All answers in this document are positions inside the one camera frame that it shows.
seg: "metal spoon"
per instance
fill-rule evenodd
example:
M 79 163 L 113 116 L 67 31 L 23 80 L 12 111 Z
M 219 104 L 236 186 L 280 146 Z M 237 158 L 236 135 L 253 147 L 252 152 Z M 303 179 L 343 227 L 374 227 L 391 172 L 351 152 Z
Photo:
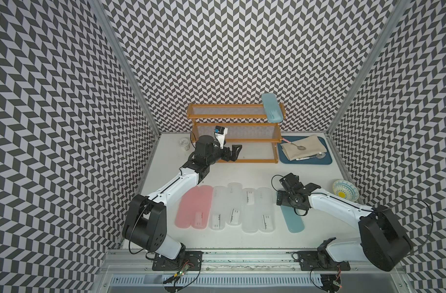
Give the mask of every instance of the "metal spoon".
M 284 142 L 287 142 L 287 143 L 289 143 L 289 144 L 296 145 L 295 143 L 289 141 L 288 139 L 282 138 L 281 140 L 283 140 Z M 299 150 L 306 150 L 306 147 L 303 147 L 302 145 L 296 145 L 296 147 L 297 147 Z
M 307 160 L 307 159 L 310 159 L 310 158 L 313 158 L 313 157 L 316 157 L 318 159 L 322 159 L 322 158 L 325 157 L 325 153 L 317 153 L 317 154 L 315 154 L 313 156 L 310 156 L 310 157 L 300 157 L 300 158 L 297 158 L 296 161 Z

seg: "white table surface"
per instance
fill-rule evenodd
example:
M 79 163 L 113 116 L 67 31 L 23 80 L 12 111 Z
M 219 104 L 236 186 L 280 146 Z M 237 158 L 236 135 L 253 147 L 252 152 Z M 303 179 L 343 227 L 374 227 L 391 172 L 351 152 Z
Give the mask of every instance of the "white table surface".
M 322 133 L 315 133 L 319 137 L 325 137 Z M 307 133 L 289 133 L 284 136 L 309 136 Z M 182 150 L 178 141 L 185 134 L 162 134 L 155 156 L 145 180 L 142 195 L 157 190 L 175 175 L 179 167 L 186 161 L 193 151 Z M 243 150 L 239 157 L 253 157 L 254 154 L 271 152 L 270 144 L 243 144 Z M 228 183 L 239 182 L 243 188 L 272 188 L 270 179 L 275 174 L 286 175 L 288 173 L 299 175 L 303 184 L 310 182 L 318 184 L 332 192 L 332 184 L 335 180 L 343 179 L 342 174 L 333 159 L 330 165 L 294 165 L 294 164 L 249 164 L 249 163 L 216 163 L 210 166 L 210 172 L 200 185 L 226 186 Z M 275 188 L 281 188 L 277 178 L 273 179 Z M 290 233 L 286 226 L 280 207 L 275 206 L 275 231 L 272 233 L 246 234 L 241 226 L 226 225 L 222 231 L 213 231 L 209 227 L 197 230 L 192 227 L 187 229 L 177 228 L 174 225 L 178 204 L 167 208 L 167 233 L 175 240 L 185 244 L 188 249 L 304 249 L 317 248 L 322 241 L 331 238 L 358 237 L 359 233 L 354 228 L 331 215 L 310 209 L 307 216 L 302 217 L 304 230 L 299 233 Z M 122 248 L 128 248 L 128 240 L 124 240 Z M 132 243 L 131 248 L 140 248 Z

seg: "white label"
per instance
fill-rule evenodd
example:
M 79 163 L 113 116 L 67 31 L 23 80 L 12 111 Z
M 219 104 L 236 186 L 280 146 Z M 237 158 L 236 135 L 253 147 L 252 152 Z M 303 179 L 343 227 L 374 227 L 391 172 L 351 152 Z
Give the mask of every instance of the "white label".
M 248 191 L 246 193 L 246 202 L 247 202 L 247 205 L 253 205 L 255 203 L 253 191 Z
M 229 222 L 231 224 L 238 224 L 239 223 L 239 214 L 240 214 L 239 210 L 233 209 L 231 211 L 231 218 L 229 218 Z
M 263 230 L 272 231 L 273 230 L 272 217 L 270 217 L 270 215 L 262 215 L 262 218 L 264 220 Z
M 221 215 L 216 214 L 212 216 L 212 227 L 213 229 L 221 229 Z
M 203 213 L 202 212 L 198 211 L 195 213 L 195 226 L 196 227 L 203 226 Z

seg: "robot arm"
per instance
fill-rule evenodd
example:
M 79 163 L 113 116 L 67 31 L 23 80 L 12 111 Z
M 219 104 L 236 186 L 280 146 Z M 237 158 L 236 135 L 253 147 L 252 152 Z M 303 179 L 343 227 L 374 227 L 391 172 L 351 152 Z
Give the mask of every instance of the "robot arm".
M 233 145 L 232 150 L 223 146 L 227 132 L 227 128 L 216 126 L 217 141 L 211 136 L 200 136 L 195 143 L 195 151 L 173 179 L 148 196 L 137 195 L 132 199 L 122 230 L 124 238 L 170 260 L 180 259 L 185 245 L 167 234 L 166 207 L 175 204 L 199 184 L 210 171 L 210 165 L 220 159 L 238 159 L 241 145 Z
M 311 208 L 322 210 L 359 231 L 360 238 L 324 241 L 318 248 L 322 267 L 342 261 L 370 261 L 389 272 L 413 248 L 397 216 L 384 206 L 361 205 L 336 196 L 319 185 L 303 185 L 293 173 L 282 177 L 280 183 L 285 191 L 277 193 L 278 205 L 306 212 Z

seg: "wooden shelf rack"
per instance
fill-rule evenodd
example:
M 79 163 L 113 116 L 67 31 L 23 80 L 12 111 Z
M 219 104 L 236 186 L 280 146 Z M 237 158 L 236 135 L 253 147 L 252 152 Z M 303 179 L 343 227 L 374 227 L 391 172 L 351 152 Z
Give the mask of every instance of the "wooden shelf rack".
M 280 103 L 283 118 L 286 118 L 285 107 Z M 228 143 L 271 143 L 273 159 L 238 159 L 237 163 L 278 163 L 277 143 L 281 143 L 281 132 L 278 123 L 198 123 L 197 119 L 266 119 L 262 104 L 190 104 L 187 118 L 192 120 L 192 142 L 200 136 L 214 135 L 216 125 L 228 127 L 226 135 Z

